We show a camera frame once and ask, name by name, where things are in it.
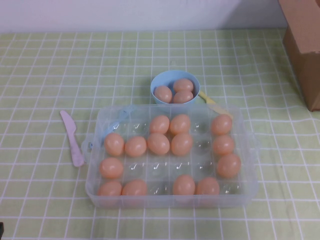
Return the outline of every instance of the brown box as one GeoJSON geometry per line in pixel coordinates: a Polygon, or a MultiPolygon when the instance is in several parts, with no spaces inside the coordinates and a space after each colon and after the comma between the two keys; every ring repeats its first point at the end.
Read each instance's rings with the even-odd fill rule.
{"type": "Polygon", "coordinates": [[[283,44],[310,111],[320,111],[320,0],[279,0],[288,28],[283,44]]]}

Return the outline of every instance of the brown egg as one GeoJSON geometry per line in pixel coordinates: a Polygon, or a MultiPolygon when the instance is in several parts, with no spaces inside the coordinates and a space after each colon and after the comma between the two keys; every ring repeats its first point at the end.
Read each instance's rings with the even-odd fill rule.
{"type": "Polygon", "coordinates": [[[172,99],[172,92],[167,86],[158,86],[154,90],[154,95],[157,99],[167,104],[170,103],[172,99]]]}
{"type": "Polygon", "coordinates": [[[178,91],[173,97],[174,104],[184,104],[194,98],[192,92],[188,90],[178,91]]]}
{"type": "Polygon", "coordinates": [[[238,174],[240,168],[240,158],[236,154],[230,153],[219,159],[216,171],[221,177],[230,179],[238,174]]]}
{"type": "Polygon", "coordinates": [[[128,182],[122,189],[122,195],[144,196],[147,194],[147,184],[142,179],[135,179],[128,182]]]}
{"type": "Polygon", "coordinates": [[[165,115],[156,116],[152,121],[150,122],[149,131],[151,134],[153,133],[159,133],[159,134],[165,134],[170,125],[170,120],[165,115]]]}
{"type": "Polygon", "coordinates": [[[147,150],[147,142],[142,136],[130,138],[124,145],[124,151],[132,158],[142,156],[147,150]]]}
{"type": "Polygon", "coordinates": [[[157,155],[165,155],[170,150],[168,138],[161,133],[151,133],[147,140],[148,148],[157,155]]]}
{"type": "Polygon", "coordinates": [[[99,196],[120,196],[122,186],[118,181],[108,181],[104,183],[98,190],[99,196]]]}
{"type": "Polygon", "coordinates": [[[213,152],[218,155],[227,155],[234,151],[235,142],[229,135],[217,136],[212,144],[213,152]]]}
{"type": "Polygon", "coordinates": [[[227,114],[217,116],[211,122],[211,132],[213,135],[224,135],[230,132],[232,119],[227,114]]]}
{"type": "Polygon", "coordinates": [[[177,93],[183,90],[187,90],[189,92],[192,92],[194,89],[194,84],[192,81],[190,81],[187,78],[181,78],[174,82],[173,84],[173,90],[177,93]]]}
{"type": "Polygon", "coordinates": [[[125,141],[118,133],[109,133],[104,139],[105,151],[115,157],[124,152],[125,141]]]}
{"type": "Polygon", "coordinates": [[[173,184],[174,195],[194,195],[195,190],[195,181],[188,174],[178,176],[173,184]]]}
{"type": "Polygon", "coordinates": [[[220,186],[216,178],[208,176],[198,182],[196,186],[197,195],[218,195],[220,186]]]}
{"type": "Polygon", "coordinates": [[[100,163],[99,171],[104,178],[117,179],[124,172],[124,165],[119,159],[108,157],[100,163]]]}
{"type": "Polygon", "coordinates": [[[171,141],[171,151],[176,156],[185,156],[190,152],[193,143],[194,140],[189,133],[179,133],[171,141]]]}
{"type": "Polygon", "coordinates": [[[188,115],[179,114],[170,123],[170,132],[174,135],[189,132],[191,121],[188,115]]]}

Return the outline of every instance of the pink plastic knife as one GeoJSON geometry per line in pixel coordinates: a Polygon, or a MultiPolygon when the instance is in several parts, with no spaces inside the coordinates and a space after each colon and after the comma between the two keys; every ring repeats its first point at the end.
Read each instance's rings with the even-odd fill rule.
{"type": "Polygon", "coordinates": [[[85,163],[85,160],[75,138],[75,132],[77,129],[75,121],[64,110],[60,111],[60,115],[64,122],[66,133],[68,134],[73,165],[75,167],[80,167],[85,163]]]}

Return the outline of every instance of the blue bowl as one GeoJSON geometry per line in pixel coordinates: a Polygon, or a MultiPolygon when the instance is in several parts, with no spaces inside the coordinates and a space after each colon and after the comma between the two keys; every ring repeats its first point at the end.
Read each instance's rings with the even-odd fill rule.
{"type": "Polygon", "coordinates": [[[170,70],[170,71],[164,71],[157,76],[154,77],[154,79],[151,82],[150,91],[151,94],[157,104],[170,104],[166,103],[164,101],[160,101],[155,96],[155,90],[159,86],[167,86],[172,91],[172,96],[174,96],[176,93],[174,91],[174,83],[175,81],[179,79],[189,79],[193,83],[193,99],[190,101],[187,101],[183,104],[193,104],[196,101],[196,97],[199,94],[200,91],[200,83],[198,79],[192,75],[191,73],[188,73],[186,71],[180,71],[180,70],[170,70]]]}

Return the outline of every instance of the clear plastic egg container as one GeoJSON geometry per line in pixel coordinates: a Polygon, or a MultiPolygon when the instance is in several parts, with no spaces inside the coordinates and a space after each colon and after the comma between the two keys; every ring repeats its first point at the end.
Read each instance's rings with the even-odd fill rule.
{"type": "Polygon", "coordinates": [[[208,104],[147,104],[130,106],[110,106],[99,111],[95,133],[91,139],[92,149],[88,162],[88,174],[85,189],[92,202],[100,208],[199,208],[199,207],[235,207],[245,205],[256,195],[258,180],[254,162],[257,155],[252,134],[246,132],[241,111],[228,107],[233,115],[230,136],[234,139],[234,153],[241,158],[241,170],[235,178],[225,179],[216,174],[219,157],[214,155],[211,135],[211,121],[218,114],[208,104]],[[104,148],[104,137],[115,132],[126,141],[133,136],[149,136],[149,123],[159,115],[171,120],[178,114],[190,117],[189,133],[193,137],[190,154],[175,156],[170,151],[159,156],[151,151],[141,157],[118,157],[123,162],[124,172],[118,181],[122,187],[134,179],[145,180],[146,196],[98,196],[99,187],[109,181],[101,176],[99,165],[109,157],[104,148]],[[220,186],[219,195],[173,195],[172,188],[176,178],[182,174],[193,177],[195,184],[205,177],[215,177],[220,186]]]}

